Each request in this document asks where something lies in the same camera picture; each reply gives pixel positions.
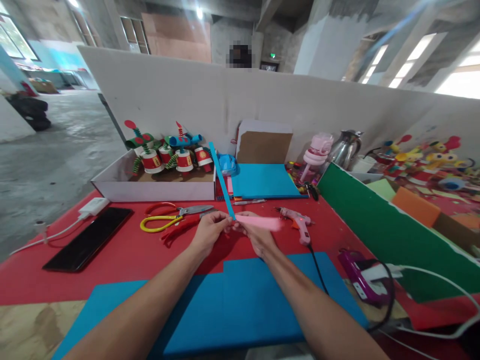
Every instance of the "pink glue gun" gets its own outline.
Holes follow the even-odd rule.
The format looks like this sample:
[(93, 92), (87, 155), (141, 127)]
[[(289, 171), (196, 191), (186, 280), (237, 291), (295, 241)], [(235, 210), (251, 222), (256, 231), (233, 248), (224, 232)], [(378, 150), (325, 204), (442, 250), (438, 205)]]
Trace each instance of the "pink glue gun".
[(308, 216), (302, 215), (299, 212), (287, 209), (286, 207), (276, 207), (277, 211), (280, 212), (284, 217), (292, 219), (293, 225), (295, 229), (300, 231), (300, 244), (304, 246), (308, 246), (310, 244), (310, 234), (307, 230), (307, 226), (310, 224), (314, 224), (312, 220)]

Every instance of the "phone charger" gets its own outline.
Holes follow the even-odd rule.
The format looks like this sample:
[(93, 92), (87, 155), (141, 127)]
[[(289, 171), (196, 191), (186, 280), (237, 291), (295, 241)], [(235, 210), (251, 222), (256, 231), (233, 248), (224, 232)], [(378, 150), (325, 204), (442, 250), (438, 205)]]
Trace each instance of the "phone charger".
[(91, 216), (96, 216), (109, 203), (110, 203), (110, 200), (104, 197), (94, 197), (92, 200), (88, 202), (88, 204), (82, 207), (78, 212), (80, 214), (90, 214)]

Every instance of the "scissors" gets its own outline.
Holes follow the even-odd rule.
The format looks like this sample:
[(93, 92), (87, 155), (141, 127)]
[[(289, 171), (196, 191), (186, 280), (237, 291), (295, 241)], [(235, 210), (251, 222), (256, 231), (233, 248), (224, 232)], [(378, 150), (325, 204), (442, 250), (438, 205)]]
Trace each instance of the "scissors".
[[(160, 214), (152, 215), (151, 212), (154, 209), (158, 209), (161, 207), (168, 207), (160, 212)], [(197, 205), (197, 206), (190, 206), (190, 207), (177, 207), (174, 203), (171, 202), (159, 202), (150, 207), (148, 207), (145, 211), (145, 215), (147, 216), (144, 218), (140, 223), (140, 229), (142, 229), (146, 233), (158, 233), (165, 230), (168, 227), (171, 227), (173, 224), (178, 223), (180, 220), (184, 218), (185, 215), (188, 214), (197, 214), (202, 213), (204, 211), (212, 209), (212, 205)], [(173, 213), (174, 211), (178, 210), (178, 215), (168, 215), (165, 214)], [(148, 228), (145, 226), (146, 223), (153, 221), (153, 220), (171, 220), (168, 224), (157, 227), (157, 228)]]

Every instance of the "white cable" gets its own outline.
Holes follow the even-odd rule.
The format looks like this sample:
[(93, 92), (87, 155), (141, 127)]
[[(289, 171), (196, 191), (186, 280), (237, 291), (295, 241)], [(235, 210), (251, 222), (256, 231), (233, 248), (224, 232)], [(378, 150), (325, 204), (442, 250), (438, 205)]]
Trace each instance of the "white cable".
[(442, 275), (439, 275), (437, 274), (436, 272), (433, 272), (433, 271), (429, 271), (429, 270), (425, 270), (425, 269), (422, 269), (420, 267), (414, 267), (414, 266), (408, 266), (408, 265), (399, 265), (400, 269), (409, 269), (409, 270), (415, 270), (415, 271), (419, 271), (419, 272), (422, 272), (422, 273), (426, 273), (426, 274), (429, 274), (429, 275), (433, 275), (437, 278), (440, 278), (442, 280), (445, 280), (447, 283), (449, 283), (450, 285), (452, 285), (453, 287), (457, 288), (458, 290), (460, 290), (467, 298), (469, 298), (471, 300), (471, 302), (475, 305), (478, 313), (471, 317), (470, 319), (468, 319), (465, 323), (463, 323), (453, 334), (451, 335), (442, 335), (442, 334), (435, 334), (435, 333), (431, 333), (431, 332), (423, 332), (423, 331), (415, 331), (415, 330), (410, 330), (409, 328), (406, 328), (406, 327), (403, 327), (403, 326), (397, 326), (396, 328), (398, 330), (401, 330), (401, 331), (404, 331), (404, 332), (407, 332), (407, 333), (412, 333), (412, 334), (417, 334), (417, 335), (423, 335), (423, 336), (428, 336), (428, 337), (432, 337), (432, 338), (438, 338), (438, 339), (450, 339), (450, 340), (453, 340), (453, 339), (458, 339), (459, 337), (461, 337), (464, 332), (470, 327), (472, 326), (473, 324), (475, 324), (477, 321), (480, 320), (480, 304), (478, 302), (475, 301), (475, 299), (473, 298), (472, 295), (470, 295), (467, 291), (465, 291), (463, 288), (461, 288), (460, 286), (458, 286), (456, 283), (454, 283), (453, 281), (451, 281), (450, 279), (447, 279), (446, 277), (442, 276)]
[(56, 233), (55, 235), (49, 236), (49, 237), (45, 237), (45, 233), (43, 233), (44, 235), (43, 235), (43, 238), (42, 238), (41, 240), (32, 242), (32, 243), (30, 243), (30, 244), (28, 244), (28, 245), (25, 245), (25, 246), (23, 246), (23, 247), (15, 250), (15, 251), (12, 251), (9, 256), (12, 256), (13, 254), (16, 254), (16, 253), (18, 253), (18, 252), (20, 252), (20, 251), (22, 251), (22, 250), (31, 248), (31, 247), (33, 247), (33, 246), (35, 246), (35, 245), (42, 244), (42, 243), (47, 243), (48, 240), (53, 239), (53, 238), (56, 238), (58, 235), (62, 235), (63, 233), (66, 233), (68, 230), (70, 230), (71, 228), (73, 228), (76, 224), (78, 224), (79, 222), (81, 222), (83, 219), (86, 219), (89, 215), (90, 215), (90, 214), (89, 214), (88, 212), (83, 212), (83, 213), (81, 213), (80, 216), (78, 217), (78, 219), (77, 219), (72, 225), (70, 225), (69, 227), (67, 227), (66, 229), (60, 231), (59, 233)]
[(403, 345), (404, 347), (406, 347), (406, 348), (408, 348), (408, 349), (410, 349), (410, 350), (412, 350), (412, 351), (414, 351), (414, 352), (416, 352), (416, 353), (419, 353), (420, 355), (423, 355), (423, 356), (426, 357), (426, 358), (429, 358), (429, 359), (431, 359), (431, 360), (438, 360), (436, 357), (430, 356), (430, 355), (428, 355), (428, 354), (426, 354), (426, 353), (424, 353), (424, 352), (421, 352), (420, 350), (417, 350), (416, 348), (413, 348), (413, 347), (411, 347), (411, 346), (408, 346), (406, 343), (403, 343), (403, 342), (397, 340), (396, 338), (388, 335), (386, 332), (383, 332), (382, 330), (378, 330), (378, 331), (379, 331), (380, 333), (382, 333), (383, 335), (385, 335), (385, 336), (389, 337), (390, 339), (392, 339), (394, 342), (397, 342), (397, 343), (399, 343), (400, 345)]

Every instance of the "pink water bottle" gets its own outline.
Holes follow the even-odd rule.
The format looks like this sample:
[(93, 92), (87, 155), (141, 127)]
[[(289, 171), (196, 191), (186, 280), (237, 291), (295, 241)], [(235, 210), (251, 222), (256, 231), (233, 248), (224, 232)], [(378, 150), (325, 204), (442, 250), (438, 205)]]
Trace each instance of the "pink water bottle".
[(320, 167), (327, 160), (334, 137), (326, 132), (319, 132), (311, 139), (310, 148), (303, 155), (303, 165), (298, 172), (300, 183), (312, 182)]

